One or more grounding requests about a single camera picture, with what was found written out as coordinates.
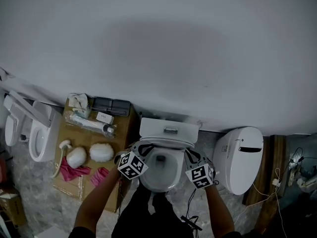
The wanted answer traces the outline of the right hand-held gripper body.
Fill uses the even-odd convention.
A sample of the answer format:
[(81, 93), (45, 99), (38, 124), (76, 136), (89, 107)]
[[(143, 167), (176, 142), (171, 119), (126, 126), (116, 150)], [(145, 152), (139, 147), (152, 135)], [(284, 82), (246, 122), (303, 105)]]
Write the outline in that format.
[(218, 185), (218, 181), (215, 180), (215, 167), (207, 157), (203, 157), (196, 165), (187, 169), (185, 174), (196, 189)]

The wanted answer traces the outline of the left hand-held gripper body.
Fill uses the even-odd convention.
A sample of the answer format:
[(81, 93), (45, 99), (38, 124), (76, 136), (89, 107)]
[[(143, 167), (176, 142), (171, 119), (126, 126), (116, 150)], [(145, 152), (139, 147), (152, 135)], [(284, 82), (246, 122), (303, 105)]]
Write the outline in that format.
[(143, 175), (149, 168), (140, 155), (132, 150), (116, 153), (114, 163), (119, 172), (129, 180)]

